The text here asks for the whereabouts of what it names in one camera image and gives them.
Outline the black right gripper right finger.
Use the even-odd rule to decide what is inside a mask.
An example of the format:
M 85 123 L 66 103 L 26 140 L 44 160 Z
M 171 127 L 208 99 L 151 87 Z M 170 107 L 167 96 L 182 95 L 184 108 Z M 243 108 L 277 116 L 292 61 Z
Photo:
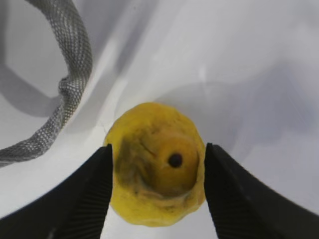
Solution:
M 317 239 L 319 216 L 253 176 L 221 146 L 206 145 L 204 190 L 219 239 Z

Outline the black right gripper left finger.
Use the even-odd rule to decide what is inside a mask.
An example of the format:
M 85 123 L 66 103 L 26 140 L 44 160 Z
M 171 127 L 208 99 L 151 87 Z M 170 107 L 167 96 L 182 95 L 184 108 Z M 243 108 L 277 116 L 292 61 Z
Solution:
M 2 239 L 99 239 L 113 188 L 111 145 L 55 188 L 0 220 Z

